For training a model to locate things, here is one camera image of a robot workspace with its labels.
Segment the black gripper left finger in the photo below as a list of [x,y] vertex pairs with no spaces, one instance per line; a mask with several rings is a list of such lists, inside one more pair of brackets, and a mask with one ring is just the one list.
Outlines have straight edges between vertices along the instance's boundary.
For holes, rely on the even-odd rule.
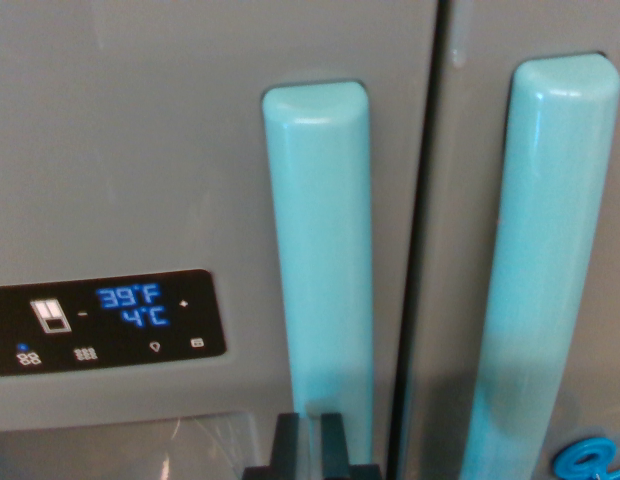
[[271,479],[296,479],[299,423],[297,413],[284,413],[277,417],[269,463]]

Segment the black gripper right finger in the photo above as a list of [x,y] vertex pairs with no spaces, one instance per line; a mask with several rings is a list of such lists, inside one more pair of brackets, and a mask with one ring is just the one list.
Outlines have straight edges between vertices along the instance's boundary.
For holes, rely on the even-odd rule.
[[340,413],[321,415],[321,474],[323,479],[350,479],[346,435]]

